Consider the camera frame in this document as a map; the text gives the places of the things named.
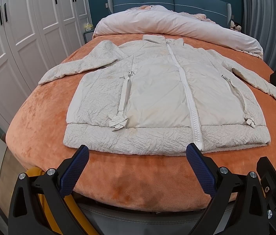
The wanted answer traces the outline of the white puffer jacket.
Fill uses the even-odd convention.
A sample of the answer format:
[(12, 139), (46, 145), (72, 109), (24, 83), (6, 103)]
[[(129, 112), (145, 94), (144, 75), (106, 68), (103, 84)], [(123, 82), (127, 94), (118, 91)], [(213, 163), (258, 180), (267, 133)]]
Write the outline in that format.
[(215, 50), (145, 35), (100, 42), (84, 58), (50, 69), (46, 84), (83, 74), (69, 104), (63, 143), (126, 155), (183, 155), (269, 145), (252, 88), (276, 99), (276, 87)]

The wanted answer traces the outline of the blue upholstered headboard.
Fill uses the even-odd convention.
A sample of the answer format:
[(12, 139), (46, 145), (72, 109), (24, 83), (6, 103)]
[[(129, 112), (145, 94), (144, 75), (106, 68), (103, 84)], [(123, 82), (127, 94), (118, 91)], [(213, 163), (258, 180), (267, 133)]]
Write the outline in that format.
[(229, 28), (231, 23), (231, 4), (221, 0), (107, 0), (111, 14), (143, 5), (162, 5), (178, 13), (205, 14), (225, 28)]

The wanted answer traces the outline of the bedside table with tissue box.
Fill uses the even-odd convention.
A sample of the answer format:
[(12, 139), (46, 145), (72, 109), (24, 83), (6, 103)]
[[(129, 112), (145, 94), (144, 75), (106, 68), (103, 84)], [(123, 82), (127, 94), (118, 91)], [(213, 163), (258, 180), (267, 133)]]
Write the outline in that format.
[(84, 25), (84, 32), (83, 32), (83, 38), (84, 42), (88, 43), (93, 38), (93, 32), (94, 32), (94, 26), (90, 23), (86, 23)]

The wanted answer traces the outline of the white panelled wardrobe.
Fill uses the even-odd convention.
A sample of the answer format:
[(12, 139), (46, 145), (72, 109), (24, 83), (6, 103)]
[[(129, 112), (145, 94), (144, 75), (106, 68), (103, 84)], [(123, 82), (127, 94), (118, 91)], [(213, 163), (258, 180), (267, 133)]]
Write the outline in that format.
[(85, 43), (88, 0), (0, 0), (0, 128), (42, 76)]

